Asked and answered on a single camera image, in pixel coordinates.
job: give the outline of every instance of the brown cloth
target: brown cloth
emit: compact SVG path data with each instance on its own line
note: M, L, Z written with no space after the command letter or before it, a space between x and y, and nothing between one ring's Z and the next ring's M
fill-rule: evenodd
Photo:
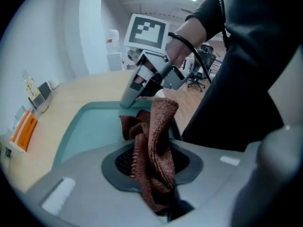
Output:
M135 139L132 175L142 187L142 197L158 215L165 216L172 200L175 166L169 148L169 126L178 104L156 98L151 112L140 110L137 117L120 116L125 140Z

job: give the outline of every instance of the office chair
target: office chair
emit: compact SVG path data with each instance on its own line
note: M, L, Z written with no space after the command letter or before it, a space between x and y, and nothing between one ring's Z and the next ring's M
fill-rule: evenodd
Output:
M213 47L204 44L201 46L200 50L197 50L201 59L203 60L203 63L208 73L210 71L210 68L214 60L216 59L216 56L212 54L213 50L214 50ZM195 64L193 66L193 70L199 70L199 68L200 68L200 63L195 57ZM199 80L204 80L205 78L206 78L206 74L204 71L203 73L201 72L194 73L194 76L188 79L188 81L190 81L191 83L188 84L187 87L192 87L193 85L197 85L200 88L200 92L202 92L203 89L201 88L201 86L205 88L205 85L203 83L200 83Z

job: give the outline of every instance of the black sleeve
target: black sleeve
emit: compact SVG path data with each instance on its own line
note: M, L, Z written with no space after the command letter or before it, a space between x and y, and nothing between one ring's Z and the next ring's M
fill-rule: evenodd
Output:
M219 0L205 0L194 12L186 18L197 18L207 32L207 40L222 30L222 13Z

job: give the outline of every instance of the wooden desk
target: wooden desk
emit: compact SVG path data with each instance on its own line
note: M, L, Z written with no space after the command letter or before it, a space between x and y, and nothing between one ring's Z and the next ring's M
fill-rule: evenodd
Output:
M120 101L132 70L87 76L53 91L47 111L38 118L26 153L14 151L9 169L11 184L26 192L48 173L60 141L79 109L89 102Z

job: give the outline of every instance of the white wall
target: white wall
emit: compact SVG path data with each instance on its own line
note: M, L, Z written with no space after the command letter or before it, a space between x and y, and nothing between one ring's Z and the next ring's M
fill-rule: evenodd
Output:
M66 51L75 77L89 74L80 39L80 0L57 0L57 39L61 50Z
M123 46L127 27L131 16L125 11L118 0L102 0L101 5L102 24L104 26L104 35L106 37L109 29L116 29L119 31L120 48L122 60L126 64L133 64L127 57L128 47Z
M12 124L16 111L28 105L21 72L26 69L37 85L52 78L74 77L62 63L56 40L57 0L25 0L0 41L0 133Z
M101 0L80 0L80 39L89 74L108 71Z
M284 124L303 123L303 47L299 46L286 69L269 89Z

